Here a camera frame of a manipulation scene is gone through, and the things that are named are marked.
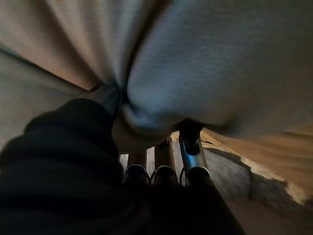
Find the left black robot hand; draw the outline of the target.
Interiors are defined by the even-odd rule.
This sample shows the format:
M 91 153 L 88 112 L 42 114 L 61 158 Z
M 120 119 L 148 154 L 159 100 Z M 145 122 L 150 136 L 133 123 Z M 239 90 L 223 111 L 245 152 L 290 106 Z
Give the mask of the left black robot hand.
M 3 235 L 242 235 L 217 190 L 124 183 L 112 138 L 118 91 L 33 119 L 0 154 Z

